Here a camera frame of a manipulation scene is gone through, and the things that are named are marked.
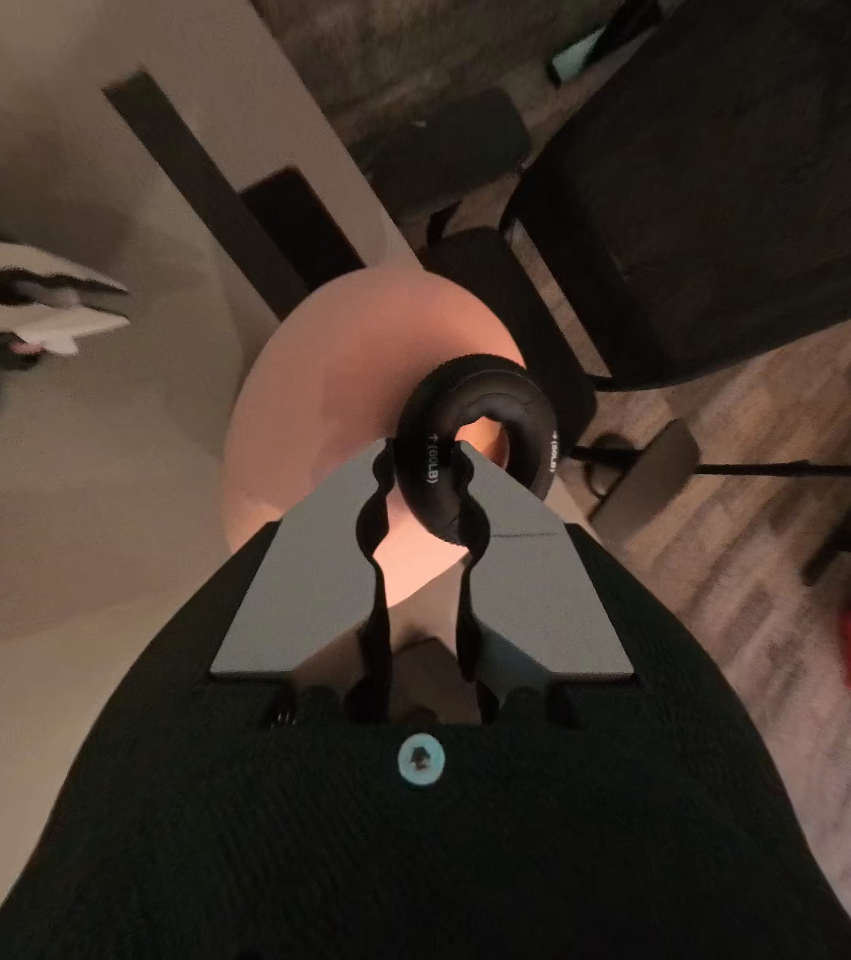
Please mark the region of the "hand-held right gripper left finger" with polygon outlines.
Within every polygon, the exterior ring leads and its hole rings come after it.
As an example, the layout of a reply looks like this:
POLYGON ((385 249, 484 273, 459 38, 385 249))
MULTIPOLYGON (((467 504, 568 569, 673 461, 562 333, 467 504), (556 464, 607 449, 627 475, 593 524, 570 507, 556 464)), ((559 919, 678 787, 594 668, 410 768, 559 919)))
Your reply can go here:
POLYGON ((375 440, 275 524, 209 667, 222 681, 327 688, 347 714, 386 718, 392 682, 384 571, 393 442, 375 440))

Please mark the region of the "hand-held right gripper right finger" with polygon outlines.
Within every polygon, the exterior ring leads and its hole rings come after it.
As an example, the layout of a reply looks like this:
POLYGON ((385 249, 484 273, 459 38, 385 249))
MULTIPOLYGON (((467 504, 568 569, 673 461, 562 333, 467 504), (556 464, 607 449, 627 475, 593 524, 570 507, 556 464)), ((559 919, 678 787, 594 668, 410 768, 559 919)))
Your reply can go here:
POLYGON ((631 682, 635 668, 576 549, 571 528, 465 441, 454 444, 458 535, 467 548, 456 656, 483 722, 531 692, 631 682))

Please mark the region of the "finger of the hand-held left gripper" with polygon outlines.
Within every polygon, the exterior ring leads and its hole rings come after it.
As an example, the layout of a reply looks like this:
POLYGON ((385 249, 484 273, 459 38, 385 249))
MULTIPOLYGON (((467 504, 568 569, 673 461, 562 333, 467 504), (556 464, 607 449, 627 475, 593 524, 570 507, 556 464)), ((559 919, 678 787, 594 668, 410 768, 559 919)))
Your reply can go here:
POLYGON ((129 325, 129 318, 82 303, 66 307, 0 305, 0 346, 22 342, 48 354, 74 355, 79 352, 80 340, 129 325))
POLYGON ((87 287, 96 292, 128 293, 119 281, 70 259, 37 246, 0 241, 0 279, 24 279, 26 282, 52 285, 63 282, 76 289, 87 287))

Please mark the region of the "pink round plate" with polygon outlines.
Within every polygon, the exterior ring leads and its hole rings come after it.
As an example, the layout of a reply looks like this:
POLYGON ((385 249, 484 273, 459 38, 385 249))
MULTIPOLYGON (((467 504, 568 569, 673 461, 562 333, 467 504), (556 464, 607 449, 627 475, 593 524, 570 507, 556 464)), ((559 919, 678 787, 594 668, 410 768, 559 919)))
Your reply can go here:
POLYGON ((229 419, 222 487, 231 552, 371 442, 394 436, 418 384, 473 354, 527 366, 488 306, 421 267, 356 270, 310 294, 265 343, 229 419))

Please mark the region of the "black tape strip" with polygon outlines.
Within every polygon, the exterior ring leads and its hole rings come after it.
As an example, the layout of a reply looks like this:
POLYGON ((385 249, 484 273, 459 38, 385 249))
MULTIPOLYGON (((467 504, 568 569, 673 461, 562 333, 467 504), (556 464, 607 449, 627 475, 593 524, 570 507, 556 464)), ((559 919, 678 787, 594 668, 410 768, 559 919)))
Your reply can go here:
POLYGON ((285 321, 305 300, 305 282, 155 78, 137 71, 102 92, 264 305, 285 321))

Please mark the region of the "black tape patch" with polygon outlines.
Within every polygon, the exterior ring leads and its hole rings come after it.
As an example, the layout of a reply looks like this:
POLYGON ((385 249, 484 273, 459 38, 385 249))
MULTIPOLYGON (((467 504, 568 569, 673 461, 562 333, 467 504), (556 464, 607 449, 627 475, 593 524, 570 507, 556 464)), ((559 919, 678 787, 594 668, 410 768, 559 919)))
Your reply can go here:
POLYGON ((240 198, 307 292, 366 268, 299 169, 284 167, 244 189, 240 198))

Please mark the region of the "black mesh office chair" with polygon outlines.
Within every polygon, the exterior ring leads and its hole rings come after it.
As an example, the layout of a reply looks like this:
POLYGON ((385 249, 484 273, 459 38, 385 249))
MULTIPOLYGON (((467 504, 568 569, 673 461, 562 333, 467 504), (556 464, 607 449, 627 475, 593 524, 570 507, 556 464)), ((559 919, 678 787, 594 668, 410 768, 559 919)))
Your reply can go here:
POLYGON ((466 197, 518 170, 504 92, 353 148, 426 265, 500 312, 552 390, 608 546, 696 475, 850 476, 810 462, 700 464, 673 420, 643 448, 585 431, 578 394, 661 389, 851 320, 851 2, 625 2, 595 43, 650 34, 522 170, 496 228, 444 237, 466 197))

